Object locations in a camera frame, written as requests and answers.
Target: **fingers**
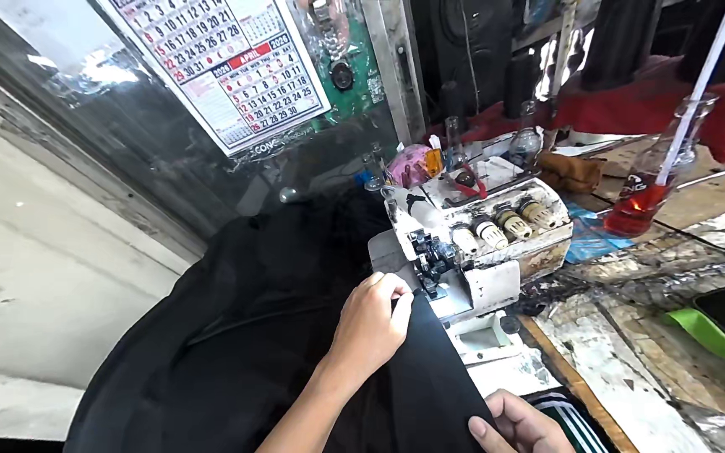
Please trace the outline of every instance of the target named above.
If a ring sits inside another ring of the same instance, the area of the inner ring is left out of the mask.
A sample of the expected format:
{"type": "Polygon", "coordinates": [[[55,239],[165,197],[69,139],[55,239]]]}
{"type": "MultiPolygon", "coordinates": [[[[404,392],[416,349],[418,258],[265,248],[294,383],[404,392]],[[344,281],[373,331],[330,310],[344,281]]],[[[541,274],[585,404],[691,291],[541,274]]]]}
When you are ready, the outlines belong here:
{"type": "Polygon", "coordinates": [[[494,418],[504,415],[514,423],[519,423],[525,418],[535,417],[537,414],[540,414],[527,401],[504,388],[500,388],[486,397],[486,405],[494,418]]]}
{"type": "Polygon", "coordinates": [[[513,441],[533,445],[560,430],[552,418],[508,390],[500,388],[492,393],[486,398],[486,404],[497,427],[513,441]]]}
{"type": "Polygon", "coordinates": [[[401,296],[410,293],[410,287],[407,282],[402,280],[397,274],[387,273],[373,286],[373,290],[381,297],[391,298],[392,294],[401,296]]]}
{"type": "Polygon", "coordinates": [[[384,273],[375,272],[370,274],[370,276],[363,280],[362,283],[359,284],[359,287],[369,287],[374,286],[375,284],[379,283],[380,280],[382,280],[382,277],[384,277],[384,273]]]}
{"type": "Polygon", "coordinates": [[[412,300],[412,293],[402,294],[391,315],[391,325],[403,337],[408,333],[410,313],[412,312],[412,300]]]}
{"type": "Polygon", "coordinates": [[[480,417],[469,419],[469,432],[486,453],[516,453],[516,450],[480,417]]]}

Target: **hand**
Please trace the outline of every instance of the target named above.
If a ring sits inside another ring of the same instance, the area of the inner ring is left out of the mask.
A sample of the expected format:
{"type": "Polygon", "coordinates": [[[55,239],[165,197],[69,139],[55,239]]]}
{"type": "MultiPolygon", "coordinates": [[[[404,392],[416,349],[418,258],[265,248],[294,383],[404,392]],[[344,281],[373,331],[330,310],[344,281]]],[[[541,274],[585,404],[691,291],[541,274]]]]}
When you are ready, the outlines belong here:
{"type": "Polygon", "coordinates": [[[396,353],[408,333],[413,294],[396,274],[374,273],[351,292],[322,362],[354,391],[396,353]],[[391,313],[391,299],[398,298],[391,313]]]}
{"type": "Polygon", "coordinates": [[[487,453],[574,452],[558,423],[513,393],[499,389],[486,404],[502,435],[480,417],[469,419],[469,431],[487,453]]]}

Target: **red cloth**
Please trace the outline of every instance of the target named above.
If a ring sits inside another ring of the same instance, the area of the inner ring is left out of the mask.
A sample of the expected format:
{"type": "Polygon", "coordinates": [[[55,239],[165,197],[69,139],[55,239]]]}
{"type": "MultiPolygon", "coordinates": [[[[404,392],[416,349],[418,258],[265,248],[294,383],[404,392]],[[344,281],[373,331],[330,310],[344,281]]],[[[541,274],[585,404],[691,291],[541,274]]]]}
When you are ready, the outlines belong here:
{"type": "MultiPolygon", "coordinates": [[[[597,92],[582,91],[580,74],[575,74],[561,88],[553,124],[540,125],[571,126],[578,132],[593,134],[659,133],[667,128],[681,100],[692,91],[692,85],[676,78],[680,60],[681,57],[651,57],[632,83],[597,92]]],[[[725,163],[725,83],[709,86],[707,91],[718,94],[720,99],[704,122],[699,138],[715,160],[725,163]]],[[[518,121],[504,118],[502,109],[500,102],[470,118],[470,130],[462,140],[485,140],[516,130],[518,121]]],[[[431,132],[443,135],[442,127],[431,128],[431,132]]]]}

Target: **red liquid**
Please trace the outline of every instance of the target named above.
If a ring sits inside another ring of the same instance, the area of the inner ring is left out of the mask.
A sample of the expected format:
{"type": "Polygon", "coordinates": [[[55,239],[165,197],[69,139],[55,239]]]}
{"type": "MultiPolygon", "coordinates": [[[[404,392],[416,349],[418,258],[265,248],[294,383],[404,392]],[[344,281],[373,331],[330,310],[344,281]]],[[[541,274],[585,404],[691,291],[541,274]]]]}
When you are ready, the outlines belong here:
{"type": "Polygon", "coordinates": [[[610,234],[624,238],[636,238],[647,232],[653,216],[664,205],[672,189],[670,185],[656,185],[656,177],[637,175],[636,187],[629,187],[631,177],[620,193],[620,199],[603,220],[603,227],[610,234]]]}

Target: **calendar page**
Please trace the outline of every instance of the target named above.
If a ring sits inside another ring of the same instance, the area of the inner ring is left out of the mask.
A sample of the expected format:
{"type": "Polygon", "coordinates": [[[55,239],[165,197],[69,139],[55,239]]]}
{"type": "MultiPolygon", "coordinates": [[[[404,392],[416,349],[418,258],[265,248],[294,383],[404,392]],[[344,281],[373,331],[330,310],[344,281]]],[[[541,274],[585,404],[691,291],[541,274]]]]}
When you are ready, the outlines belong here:
{"type": "Polygon", "coordinates": [[[230,156],[325,113],[285,0],[97,0],[230,156]]]}

